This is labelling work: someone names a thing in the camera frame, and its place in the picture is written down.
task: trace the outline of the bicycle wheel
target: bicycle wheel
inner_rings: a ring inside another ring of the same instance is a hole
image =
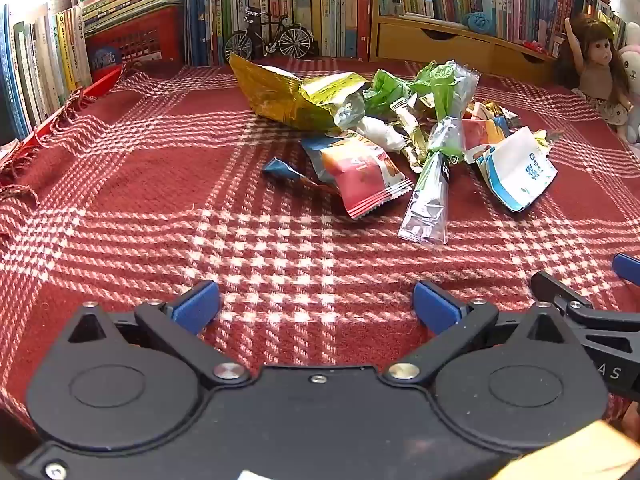
[[[237,54],[245,59],[251,59],[254,43],[245,32],[236,32],[225,44],[225,59],[229,61],[231,54]]]
[[[300,59],[309,53],[312,41],[313,37],[305,27],[301,25],[291,25],[285,28],[280,35],[278,47],[284,56]]]

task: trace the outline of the doll's hair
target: doll's hair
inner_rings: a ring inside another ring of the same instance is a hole
[[[582,57],[585,62],[591,43],[600,40],[609,40],[611,49],[611,61],[609,67],[611,69],[611,77],[614,83],[614,91],[617,89],[624,94],[629,92],[629,79],[626,75],[625,67],[620,59],[620,54],[613,46],[613,31],[609,25],[600,20],[595,20],[586,14],[578,14],[571,20],[571,28],[575,37],[580,41],[582,49]],[[557,83],[566,88],[578,88],[580,86],[580,76],[575,69],[574,54],[571,52],[568,40],[564,40],[560,45],[558,60],[556,60],[556,80]],[[615,99],[615,95],[611,95],[610,99]]]

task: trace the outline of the blue gripper pad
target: blue gripper pad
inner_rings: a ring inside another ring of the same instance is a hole
[[[461,302],[427,280],[415,284],[415,315],[436,335],[462,319],[459,303]]]
[[[192,334],[198,334],[220,309],[218,284],[204,280],[167,304],[171,319]]]
[[[640,285],[640,260],[619,253],[613,257],[611,268],[623,280]]]

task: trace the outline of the wooden box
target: wooden box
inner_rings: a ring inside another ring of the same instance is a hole
[[[380,16],[373,0],[369,60],[444,63],[455,59],[485,74],[542,85],[553,80],[554,58],[519,44],[439,23]]]

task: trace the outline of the tablecloth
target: tablecloth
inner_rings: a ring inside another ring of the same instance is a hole
[[[273,60],[300,76],[419,65]],[[462,300],[532,303],[546,270],[599,308],[634,311],[638,289],[612,272],[640,254],[640,162],[579,97],[483,76],[532,129],[564,132],[558,176],[510,214],[464,164],[452,169],[449,242],[397,237],[409,195],[351,221],[340,199],[265,179],[277,156],[312,175],[293,131],[248,109],[231,70],[149,65],[58,122],[0,203],[0,399],[28,423],[29,379],[76,308],[109,311],[215,280],[218,318],[203,338],[251,370],[264,363],[382,366],[424,342],[411,308],[429,278]],[[396,158],[410,174],[407,164]]]

